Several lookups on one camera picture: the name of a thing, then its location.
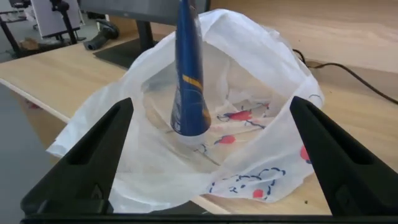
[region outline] blue cylindrical container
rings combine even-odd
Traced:
[[[171,117],[171,127],[182,143],[198,145],[211,124],[203,97],[203,64],[201,32],[195,3],[180,0],[175,32],[177,91]]]

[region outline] white plastic bag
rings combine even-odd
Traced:
[[[48,152],[67,151],[117,101],[134,114],[110,201],[115,212],[151,212],[201,194],[275,202],[313,172],[289,111],[294,95],[318,107],[317,81],[275,30],[223,9],[200,16],[206,144],[181,145],[169,125],[176,85],[174,33],[118,82],[91,95]]]

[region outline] monitor stand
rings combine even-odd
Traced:
[[[130,68],[133,61],[144,51],[151,49],[157,43],[152,36],[150,22],[136,21],[139,39],[110,47],[94,53],[94,55],[107,62]]]

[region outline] wooden table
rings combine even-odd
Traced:
[[[398,83],[395,73],[358,68],[356,71],[375,81],[381,89],[390,82]],[[92,52],[78,44],[2,63],[0,83],[67,122],[94,91],[121,78],[125,72],[95,58]],[[398,170],[398,106],[375,95],[339,68],[314,71],[314,75],[326,96],[324,112]],[[388,91],[398,96],[395,88]],[[306,178],[302,186],[277,203],[211,195],[193,201],[212,213],[330,214],[315,175]]]

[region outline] floor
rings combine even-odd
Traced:
[[[0,0],[0,11],[10,10],[7,4]],[[87,18],[85,22],[78,35],[91,39],[98,33],[96,22]],[[30,22],[14,23],[9,28],[16,40],[25,37],[40,40],[39,32],[33,30]],[[0,63],[12,60],[5,52],[9,49],[11,46],[0,29]],[[24,216],[19,202],[52,164],[18,102],[2,84],[0,103],[0,223],[19,223]]]

